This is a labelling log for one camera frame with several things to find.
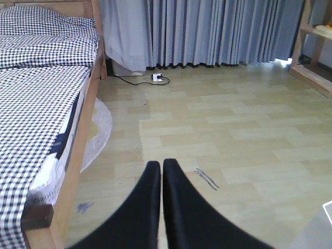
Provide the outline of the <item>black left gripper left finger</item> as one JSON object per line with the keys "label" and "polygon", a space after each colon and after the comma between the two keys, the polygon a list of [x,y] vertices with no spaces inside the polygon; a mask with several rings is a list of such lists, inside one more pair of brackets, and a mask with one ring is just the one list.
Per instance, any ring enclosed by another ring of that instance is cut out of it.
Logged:
{"label": "black left gripper left finger", "polygon": [[160,164],[150,161],[116,212],[71,248],[157,248],[160,197]]}

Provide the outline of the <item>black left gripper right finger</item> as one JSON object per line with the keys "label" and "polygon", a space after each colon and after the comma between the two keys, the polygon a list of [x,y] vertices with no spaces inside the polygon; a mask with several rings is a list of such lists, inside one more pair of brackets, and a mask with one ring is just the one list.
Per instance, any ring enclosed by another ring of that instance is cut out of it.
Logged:
{"label": "black left gripper right finger", "polygon": [[217,212],[176,159],[163,162],[162,198],[169,248],[271,248]]}

